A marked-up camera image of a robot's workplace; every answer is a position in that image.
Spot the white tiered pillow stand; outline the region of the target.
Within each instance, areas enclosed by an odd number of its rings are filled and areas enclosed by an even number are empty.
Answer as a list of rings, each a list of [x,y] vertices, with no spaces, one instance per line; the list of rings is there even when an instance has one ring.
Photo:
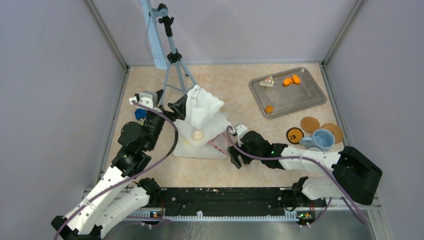
[[[176,120],[178,141],[175,157],[196,159],[226,159],[228,139],[224,136],[231,125],[228,112],[222,112],[225,103],[195,85],[187,93],[186,117]]]

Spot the pink handled tongs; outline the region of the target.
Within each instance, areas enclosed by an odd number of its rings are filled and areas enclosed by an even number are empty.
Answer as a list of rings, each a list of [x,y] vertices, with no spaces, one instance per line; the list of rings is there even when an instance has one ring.
[[[213,140],[211,140],[211,144],[222,154],[227,155],[228,148],[228,140],[222,136],[218,135]]]

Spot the white round bun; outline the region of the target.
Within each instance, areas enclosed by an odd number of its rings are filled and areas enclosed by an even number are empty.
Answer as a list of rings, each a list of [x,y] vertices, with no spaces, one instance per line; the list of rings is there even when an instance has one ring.
[[[194,142],[201,142],[204,139],[204,132],[201,129],[196,129],[192,132],[191,138]]]

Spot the round orange cookie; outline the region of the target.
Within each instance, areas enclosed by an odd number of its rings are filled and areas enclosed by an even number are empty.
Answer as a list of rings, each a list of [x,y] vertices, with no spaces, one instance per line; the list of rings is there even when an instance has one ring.
[[[267,105],[267,106],[264,108],[264,111],[265,111],[265,113],[267,113],[267,114],[271,114],[271,113],[273,113],[273,111],[274,111],[274,107],[273,107],[272,105]]]

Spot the small white decorated cake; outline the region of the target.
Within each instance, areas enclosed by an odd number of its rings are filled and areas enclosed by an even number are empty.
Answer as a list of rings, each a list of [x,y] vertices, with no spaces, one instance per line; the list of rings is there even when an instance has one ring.
[[[272,88],[274,86],[274,78],[273,76],[267,76],[264,79],[259,81],[259,85],[262,87]]]

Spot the orange cookie pieces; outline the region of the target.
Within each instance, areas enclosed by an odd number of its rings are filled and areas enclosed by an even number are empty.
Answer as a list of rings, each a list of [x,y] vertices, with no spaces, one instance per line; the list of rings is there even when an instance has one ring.
[[[288,87],[289,85],[295,84],[299,85],[301,83],[301,78],[297,74],[293,74],[292,77],[287,77],[283,80],[282,86]]]

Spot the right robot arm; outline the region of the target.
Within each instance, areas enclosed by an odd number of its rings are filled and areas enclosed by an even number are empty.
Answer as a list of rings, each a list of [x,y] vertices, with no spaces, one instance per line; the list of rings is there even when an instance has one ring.
[[[369,206],[383,176],[382,170],[353,146],[341,151],[314,151],[269,143],[253,130],[228,127],[224,134],[230,142],[230,161],[238,169],[257,160],[270,169],[316,173],[316,177],[304,176],[293,184],[293,200],[299,206],[321,198]]]

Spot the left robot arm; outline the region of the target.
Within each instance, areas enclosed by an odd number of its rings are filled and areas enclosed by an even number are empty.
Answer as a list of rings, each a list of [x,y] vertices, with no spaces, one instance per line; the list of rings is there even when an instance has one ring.
[[[165,110],[158,104],[158,98],[164,93],[160,89],[130,97],[130,104],[146,111],[143,123],[130,121],[122,127],[118,138],[121,148],[97,184],[73,210],[52,220],[55,240],[100,240],[137,208],[154,207],[160,202],[161,188],[152,178],[142,179],[126,196],[118,201],[114,199],[132,181],[168,158],[177,146],[179,133],[175,121],[186,118],[188,96],[184,94],[176,102],[169,103],[170,110]],[[174,131],[172,146],[149,166],[152,158],[147,153],[154,150],[165,123]]]

